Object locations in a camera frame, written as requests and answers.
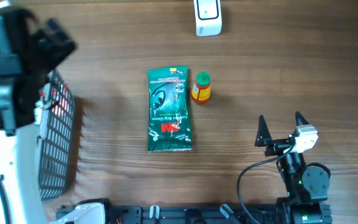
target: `white object with black outline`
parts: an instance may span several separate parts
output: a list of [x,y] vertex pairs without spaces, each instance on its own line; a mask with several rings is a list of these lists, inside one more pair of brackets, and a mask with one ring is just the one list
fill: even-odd
[[221,33],[221,0],[194,0],[194,10],[197,36],[207,37]]

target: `wooden table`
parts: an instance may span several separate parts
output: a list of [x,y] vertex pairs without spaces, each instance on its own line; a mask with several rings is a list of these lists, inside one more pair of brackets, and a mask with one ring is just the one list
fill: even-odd
[[[237,176],[265,159],[254,147],[258,116],[284,138],[299,110],[319,130],[306,161],[333,174],[334,222],[358,223],[358,1],[223,1],[222,34],[205,38],[195,35],[192,1],[40,2],[30,9],[58,17],[79,45],[60,67],[78,111],[70,188],[45,206],[51,218],[63,204],[98,197],[238,203]],[[147,70],[170,65],[189,66],[191,84],[209,72],[213,95],[190,103],[192,152],[148,153]],[[286,196],[275,164],[250,171],[242,194],[247,203]]]

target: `glove image on package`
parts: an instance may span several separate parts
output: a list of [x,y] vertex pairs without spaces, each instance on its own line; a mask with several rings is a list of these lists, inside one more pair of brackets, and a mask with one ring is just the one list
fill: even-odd
[[187,66],[148,71],[148,151],[191,150]]

